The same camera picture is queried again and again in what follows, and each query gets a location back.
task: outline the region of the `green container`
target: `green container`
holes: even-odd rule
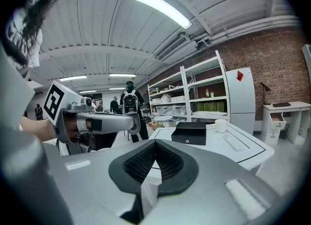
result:
[[[203,111],[209,111],[209,103],[204,103],[204,110]]]
[[[210,110],[211,112],[217,111],[217,107],[216,107],[216,103],[215,103],[215,102],[211,102],[211,103],[209,104],[209,110]]]
[[[224,102],[218,102],[217,104],[217,111],[224,113],[225,112],[225,104]]]
[[[204,111],[203,103],[198,103],[198,111]]]

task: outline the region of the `white sticker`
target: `white sticker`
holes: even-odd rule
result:
[[[90,164],[92,164],[91,161],[83,160],[83,161],[79,161],[79,162],[68,163],[68,164],[66,164],[66,167],[67,167],[68,171],[71,171],[71,170],[75,170],[78,168],[82,168],[82,167],[90,165]]]

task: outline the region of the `white refrigerator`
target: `white refrigerator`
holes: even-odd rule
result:
[[[237,79],[238,71],[243,74],[241,81]],[[252,135],[256,100],[251,68],[227,71],[226,75],[230,98],[230,123]]]

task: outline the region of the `drawer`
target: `drawer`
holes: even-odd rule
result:
[[[270,114],[270,123],[269,123],[270,131],[280,131],[284,129],[285,125],[286,125],[286,121],[284,121],[282,113]]]
[[[280,132],[267,133],[265,143],[268,145],[276,145],[279,135],[280,135]]]

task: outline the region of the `white mug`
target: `white mug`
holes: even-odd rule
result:
[[[226,120],[215,120],[216,132],[224,133],[227,130],[227,121]]]

